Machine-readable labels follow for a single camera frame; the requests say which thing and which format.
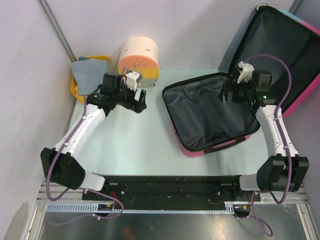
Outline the round pastel drawer cabinet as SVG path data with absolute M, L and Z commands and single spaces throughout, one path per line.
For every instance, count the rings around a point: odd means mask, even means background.
M 146 36 L 132 36 L 111 55 L 110 67 L 121 73 L 125 68 L 141 73 L 140 88 L 154 88 L 160 76 L 160 55 L 157 43 Z

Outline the grey blue cloth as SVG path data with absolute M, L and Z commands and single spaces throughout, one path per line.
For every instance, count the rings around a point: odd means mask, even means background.
M 103 83 L 104 74 L 110 71 L 110 61 L 96 58 L 78 60 L 71 64 L 71 70 L 77 94 L 89 95 Z

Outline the yellow plastic basket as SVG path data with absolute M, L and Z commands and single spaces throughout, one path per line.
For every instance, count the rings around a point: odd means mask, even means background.
M 109 60 L 109 71 L 110 71 L 110 59 L 108 56 L 105 55 L 94 55 L 94 56 L 85 56 L 91 59 L 98 59 L 98 60 Z M 74 97 L 80 102 L 84 103 L 84 95 L 78 95 L 77 91 L 77 84 L 75 81 L 74 76 L 72 75 L 72 80 L 71 80 L 71 93 L 74 95 Z

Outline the pink and teal children's suitcase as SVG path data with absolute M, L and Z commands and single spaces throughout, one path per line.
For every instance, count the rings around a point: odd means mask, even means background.
M 162 91 L 183 153 L 221 151 L 249 139 L 259 107 L 287 116 L 320 82 L 320 31 L 286 10 L 258 6 L 228 71 L 183 80 Z

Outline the dark green cloth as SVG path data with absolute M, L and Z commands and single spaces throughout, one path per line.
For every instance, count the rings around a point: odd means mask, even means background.
M 81 56 L 78 58 L 78 61 L 90 60 L 90 57 Z

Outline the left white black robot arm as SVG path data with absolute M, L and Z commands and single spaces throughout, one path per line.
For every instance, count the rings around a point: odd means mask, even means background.
M 67 134 L 53 147 L 45 147 L 40 159 L 46 183 L 56 183 L 71 190 L 91 189 L 100 200 L 110 196 L 111 188 L 105 178 L 85 170 L 77 161 L 83 147 L 99 124 L 120 105 L 135 113 L 146 109 L 146 91 L 135 99 L 142 74 L 128 71 L 126 74 L 107 72 L 102 84 L 86 97 L 83 113 Z

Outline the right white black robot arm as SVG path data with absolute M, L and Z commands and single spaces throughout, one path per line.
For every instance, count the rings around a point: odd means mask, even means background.
M 237 79 L 223 83 L 219 98 L 225 103 L 231 93 L 232 102 L 248 104 L 262 128 L 268 158 L 257 173 L 241 175 L 239 183 L 230 188 L 230 194 L 235 200 L 242 201 L 249 191 L 296 192 L 310 164 L 307 157 L 299 155 L 290 140 L 282 110 L 271 93 L 271 73 L 245 66 L 238 72 Z

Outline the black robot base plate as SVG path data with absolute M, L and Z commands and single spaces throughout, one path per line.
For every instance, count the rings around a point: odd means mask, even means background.
M 127 209 L 148 209 L 186 204 L 205 207 L 222 202 L 247 202 L 252 196 L 242 190 L 235 176 L 134 176 L 108 175 L 100 194 L 88 192 L 83 200 L 102 201 L 106 194 L 116 197 Z

